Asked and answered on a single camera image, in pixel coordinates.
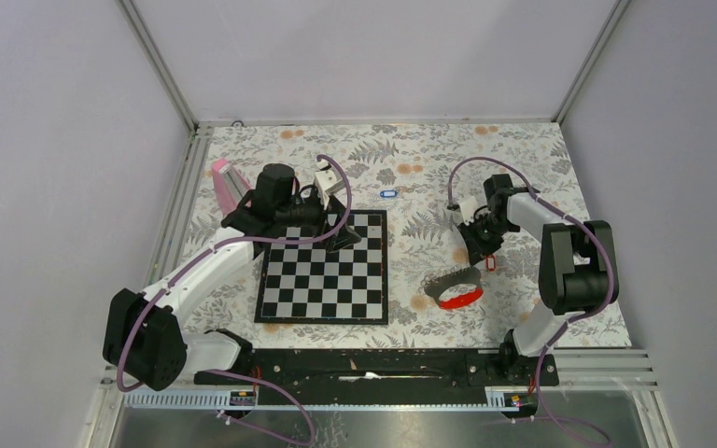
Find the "keyring with red fob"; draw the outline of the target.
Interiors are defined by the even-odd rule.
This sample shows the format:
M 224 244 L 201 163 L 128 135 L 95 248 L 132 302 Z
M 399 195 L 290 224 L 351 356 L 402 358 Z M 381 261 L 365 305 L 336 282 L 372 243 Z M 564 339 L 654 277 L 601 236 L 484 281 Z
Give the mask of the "keyring with red fob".
M 456 310 L 472 305 L 485 294 L 482 274 L 473 266 L 428 276 L 422 282 L 422 289 L 442 310 Z

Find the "red key tag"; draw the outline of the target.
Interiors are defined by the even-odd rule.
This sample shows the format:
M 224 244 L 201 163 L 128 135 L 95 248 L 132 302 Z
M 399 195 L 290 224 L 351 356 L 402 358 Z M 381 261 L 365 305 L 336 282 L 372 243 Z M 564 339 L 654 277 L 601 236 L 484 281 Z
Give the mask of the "red key tag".
M 487 256 L 485 258 L 485 269 L 489 273 L 493 273 L 497 270 L 497 268 L 498 268 L 498 265 L 497 265 L 496 257 L 494 255 Z

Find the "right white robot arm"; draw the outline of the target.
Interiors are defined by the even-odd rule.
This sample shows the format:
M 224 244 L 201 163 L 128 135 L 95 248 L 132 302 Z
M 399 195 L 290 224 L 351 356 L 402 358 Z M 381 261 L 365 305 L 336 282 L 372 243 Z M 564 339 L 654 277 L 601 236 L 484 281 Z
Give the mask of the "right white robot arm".
M 524 323 L 507 332 L 492 362 L 494 374 L 507 383 L 535 383 L 568 325 L 618 298 L 612 228 L 558 211 L 537 190 L 515 186 L 509 175 L 492 175 L 484 189 L 482 200 L 450 200 L 447 206 L 472 265 L 494 255 L 508 233 L 525 231 L 541 245 L 540 301 Z

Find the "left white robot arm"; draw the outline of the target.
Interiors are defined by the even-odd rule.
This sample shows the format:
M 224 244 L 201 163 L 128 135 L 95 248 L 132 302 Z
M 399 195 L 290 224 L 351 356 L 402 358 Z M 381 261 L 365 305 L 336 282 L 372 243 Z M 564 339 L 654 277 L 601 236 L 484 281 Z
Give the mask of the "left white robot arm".
M 217 371 L 239 384 L 252 371 L 251 344 L 227 330 L 186 333 L 184 323 L 213 290 L 272 245 L 356 243 L 347 219 L 352 191 L 344 169 L 319 155 L 310 184 L 282 163 L 265 165 L 251 189 L 193 256 L 139 292 L 124 288 L 111 300 L 103 358 L 119 391 L 143 385 L 161 391 L 181 375 Z

